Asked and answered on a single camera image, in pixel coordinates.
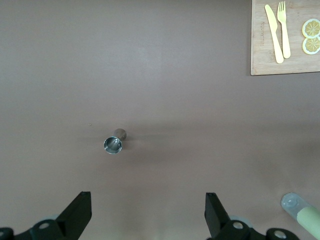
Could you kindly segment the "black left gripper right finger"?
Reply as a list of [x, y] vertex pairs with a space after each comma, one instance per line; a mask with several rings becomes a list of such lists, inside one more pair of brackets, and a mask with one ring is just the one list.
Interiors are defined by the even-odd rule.
[[246, 222], [231, 219], [214, 192], [205, 195], [204, 217], [211, 240], [299, 240], [293, 232], [283, 228], [269, 228], [261, 234]]

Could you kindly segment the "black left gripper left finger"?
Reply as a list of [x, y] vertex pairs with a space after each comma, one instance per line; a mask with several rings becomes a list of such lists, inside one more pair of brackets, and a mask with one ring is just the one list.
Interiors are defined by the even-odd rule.
[[17, 235], [12, 228], [2, 227], [0, 238], [2, 240], [78, 240], [91, 218], [91, 193], [82, 191], [56, 219], [39, 221]]

